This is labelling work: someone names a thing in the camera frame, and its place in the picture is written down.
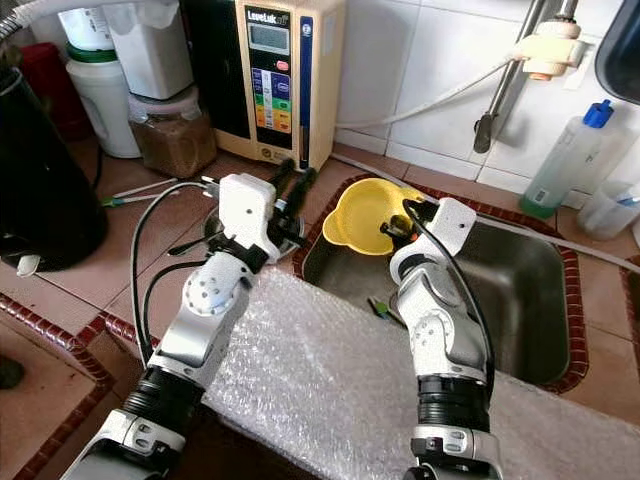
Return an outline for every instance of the blue bottle cap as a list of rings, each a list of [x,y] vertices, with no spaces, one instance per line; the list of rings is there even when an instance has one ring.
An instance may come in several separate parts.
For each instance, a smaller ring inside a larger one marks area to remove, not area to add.
[[[611,108],[611,100],[604,100],[602,103],[594,103],[587,114],[582,119],[582,123],[591,128],[604,127],[611,115],[613,115],[613,108]]]

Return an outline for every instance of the green lid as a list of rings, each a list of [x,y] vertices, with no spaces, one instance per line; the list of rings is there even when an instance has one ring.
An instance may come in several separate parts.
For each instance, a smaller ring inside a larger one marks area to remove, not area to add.
[[[115,50],[80,50],[67,42],[67,53],[73,60],[82,63],[106,63],[118,60]]]

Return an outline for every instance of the digital display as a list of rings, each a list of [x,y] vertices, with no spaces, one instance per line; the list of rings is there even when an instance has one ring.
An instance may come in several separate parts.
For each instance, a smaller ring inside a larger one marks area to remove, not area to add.
[[[253,48],[289,54],[289,31],[284,28],[250,24],[250,43]]]

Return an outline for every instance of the red container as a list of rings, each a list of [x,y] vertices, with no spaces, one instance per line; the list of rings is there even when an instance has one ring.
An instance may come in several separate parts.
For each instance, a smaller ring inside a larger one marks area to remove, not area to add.
[[[56,46],[37,43],[21,51],[24,59],[20,69],[62,138],[73,141],[91,136],[91,122]]]

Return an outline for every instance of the black kettle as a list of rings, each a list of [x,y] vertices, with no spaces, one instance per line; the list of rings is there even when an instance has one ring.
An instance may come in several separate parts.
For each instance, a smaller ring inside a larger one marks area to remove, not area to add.
[[[16,68],[0,69],[0,258],[61,270],[104,240],[107,220],[42,105]]]

